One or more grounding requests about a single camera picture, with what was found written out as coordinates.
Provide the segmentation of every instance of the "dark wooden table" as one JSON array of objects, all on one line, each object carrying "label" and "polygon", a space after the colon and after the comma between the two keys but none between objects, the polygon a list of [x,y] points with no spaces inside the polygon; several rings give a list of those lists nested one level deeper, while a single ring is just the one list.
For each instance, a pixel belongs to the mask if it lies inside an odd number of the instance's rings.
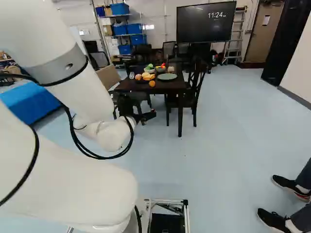
[{"label": "dark wooden table", "polygon": [[[155,87],[150,87],[148,83],[137,83],[134,79],[128,77],[120,82],[114,89],[118,92],[145,92],[147,94],[176,94],[178,95],[178,137],[181,137],[183,127],[183,94],[186,92],[187,85],[184,81],[184,76],[179,64],[171,64],[175,67],[177,78],[171,82],[163,82],[155,78]],[[137,69],[137,73],[143,73],[143,68]]]}]

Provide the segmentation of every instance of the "black door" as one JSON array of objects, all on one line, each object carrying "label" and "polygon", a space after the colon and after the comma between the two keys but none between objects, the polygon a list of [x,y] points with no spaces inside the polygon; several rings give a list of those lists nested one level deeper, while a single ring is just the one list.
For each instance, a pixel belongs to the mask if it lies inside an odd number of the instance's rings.
[{"label": "black door", "polygon": [[285,0],[261,78],[279,86],[295,52],[311,9],[311,0]]}]

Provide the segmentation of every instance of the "door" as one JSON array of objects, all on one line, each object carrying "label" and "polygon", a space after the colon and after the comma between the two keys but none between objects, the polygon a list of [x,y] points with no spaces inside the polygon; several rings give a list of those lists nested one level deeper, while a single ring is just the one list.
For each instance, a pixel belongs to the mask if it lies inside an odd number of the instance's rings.
[{"label": "door", "polygon": [[287,0],[261,78],[279,86],[311,11],[311,0]]},{"label": "door", "polygon": [[280,20],[283,2],[259,4],[245,62],[265,62]]}]

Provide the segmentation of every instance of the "blue storage bin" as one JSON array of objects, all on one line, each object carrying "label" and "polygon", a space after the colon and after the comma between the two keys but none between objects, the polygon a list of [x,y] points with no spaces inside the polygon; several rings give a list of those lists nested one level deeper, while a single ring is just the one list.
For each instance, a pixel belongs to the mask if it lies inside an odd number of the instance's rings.
[{"label": "blue storage bin", "polygon": [[140,23],[133,23],[127,25],[127,31],[129,34],[139,34],[142,33],[142,28]]},{"label": "blue storage bin", "polygon": [[122,55],[132,53],[132,47],[130,45],[119,45],[118,49],[119,49],[120,54],[122,54]]},{"label": "blue storage bin", "polygon": [[115,33],[115,35],[127,34],[126,25],[113,26],[113,32]]},{"label": "blue storage bin", "polygon": [[105,11],[102,6],[96,7],[95,9],[98,17],[105,17]]},{"label": "blue storage bin", "polygon": [[125,15],[130,13],[129,6],[125,3],[110,4],[112,14],[115,15]]},{"label": "blue storage bin", "polygon": [[132,35],[130,37],[131,37],[131,44],[132,45],[147,44],[147,36],[146,35]]}]

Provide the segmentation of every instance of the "gray band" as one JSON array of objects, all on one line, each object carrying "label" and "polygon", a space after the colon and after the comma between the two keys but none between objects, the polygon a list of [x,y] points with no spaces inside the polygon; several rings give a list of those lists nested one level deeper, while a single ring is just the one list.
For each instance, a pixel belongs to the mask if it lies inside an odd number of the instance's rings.
[{"label": "gray band", "polygon": [[54,60],[35,66],[23,67],[40,84],[53,83],[79,71],[86,63],[86,57],[78,44]]}]

